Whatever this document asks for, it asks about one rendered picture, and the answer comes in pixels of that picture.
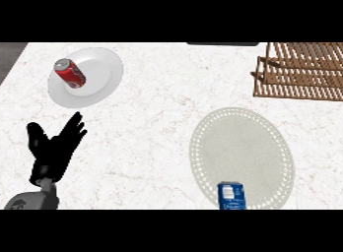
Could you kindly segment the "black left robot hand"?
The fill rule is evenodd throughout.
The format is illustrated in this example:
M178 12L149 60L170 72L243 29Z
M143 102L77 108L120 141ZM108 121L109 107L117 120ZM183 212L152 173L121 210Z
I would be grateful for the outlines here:
M27 126L29 150L35 157L29 181L40 186L47 178L56 183L65 173L72 154L80 145L87 130L84 129L83 115L75 112L59 134L47 137L43 127L37 122Z

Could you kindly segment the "pale round placemat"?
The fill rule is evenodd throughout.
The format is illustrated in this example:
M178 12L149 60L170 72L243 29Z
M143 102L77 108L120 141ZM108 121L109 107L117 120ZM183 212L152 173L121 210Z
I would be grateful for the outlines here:
M294 186L294 161L287 141L254 111L226 107L198 123L189 144L198 187L217 205L217 184L243 184L249 209L281 209Z

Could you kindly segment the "brown wooden tiered shelf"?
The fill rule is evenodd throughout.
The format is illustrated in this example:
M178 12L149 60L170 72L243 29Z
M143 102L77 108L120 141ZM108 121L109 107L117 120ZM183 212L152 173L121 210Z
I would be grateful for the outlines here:
M253 95L343 101L343 42L269 42Z

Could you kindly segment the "white round plate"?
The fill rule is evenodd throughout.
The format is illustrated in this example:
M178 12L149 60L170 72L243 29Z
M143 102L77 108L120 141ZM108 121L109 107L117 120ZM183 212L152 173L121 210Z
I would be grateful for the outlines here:
M101 102L115 91L124 74L118 54L108 48L89 47L66 55L86 76L86 84L72 89L55 72L47 79L47 93L53 102L66 108L83 108Z

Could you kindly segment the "red soda can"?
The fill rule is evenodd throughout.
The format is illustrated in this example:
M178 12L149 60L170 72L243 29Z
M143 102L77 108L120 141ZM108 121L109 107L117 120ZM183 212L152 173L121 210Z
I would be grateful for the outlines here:
M86 76L71 59L59 59L53 64L53 71L72 89L84 86Z

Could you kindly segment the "blue box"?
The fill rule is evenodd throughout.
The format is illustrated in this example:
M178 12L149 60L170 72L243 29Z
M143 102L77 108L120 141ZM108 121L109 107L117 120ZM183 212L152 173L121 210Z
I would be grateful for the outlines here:
M220 182L217 184L217 205L222 210L244 210L244 187L238 182Z

